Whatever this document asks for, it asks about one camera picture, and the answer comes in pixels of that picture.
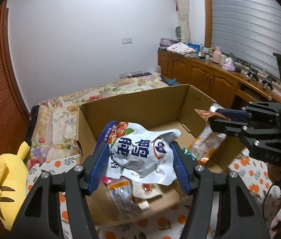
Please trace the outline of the person's right hand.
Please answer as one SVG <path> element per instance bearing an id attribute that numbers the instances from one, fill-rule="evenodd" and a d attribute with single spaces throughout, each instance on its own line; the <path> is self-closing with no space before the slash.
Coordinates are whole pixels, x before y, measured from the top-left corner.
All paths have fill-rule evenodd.
<path id="1" fill-rule="evenodd" d="M 268 177 L 271 182 L 276 186 L 281 186 L 281 167 L 268 164 Z"/>

